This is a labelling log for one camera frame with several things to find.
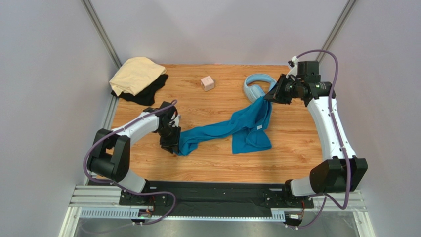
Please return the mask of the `blue t shirt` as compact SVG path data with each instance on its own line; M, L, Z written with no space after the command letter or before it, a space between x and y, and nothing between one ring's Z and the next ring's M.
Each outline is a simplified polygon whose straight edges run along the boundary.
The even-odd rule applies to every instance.
M179 140L179 156L187 156L201 142L232 136L232 153L250 153L272 148L265 130L269 126L272 104L258 98L248 107L236 111L230 120L198 126L183 131Z

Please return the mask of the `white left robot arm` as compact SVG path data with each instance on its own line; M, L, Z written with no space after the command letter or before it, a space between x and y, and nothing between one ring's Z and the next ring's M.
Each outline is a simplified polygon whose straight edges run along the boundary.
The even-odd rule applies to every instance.
M86 177L96 183L108 183L122 190L124 198L140 205L152 204L157 192L149 191L149 182L130 168L132 146L149 133L157 133L161 148L171 154L179 151L180 116L177 100L163 102L159 108L143 110L130 122L118 128L100 129L84 157Z

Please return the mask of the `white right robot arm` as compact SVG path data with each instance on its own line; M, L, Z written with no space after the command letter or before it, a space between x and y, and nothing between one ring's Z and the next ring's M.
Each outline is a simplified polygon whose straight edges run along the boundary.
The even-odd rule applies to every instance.
M264 100L290 104L292 99L304 101L318 132L323 161L308 176L285 182L290 198L324 195L342 210L347 209L349 196L368 170L367 161L358 158L342 127L334 82L321 82L319 75L307 78L280 75Z

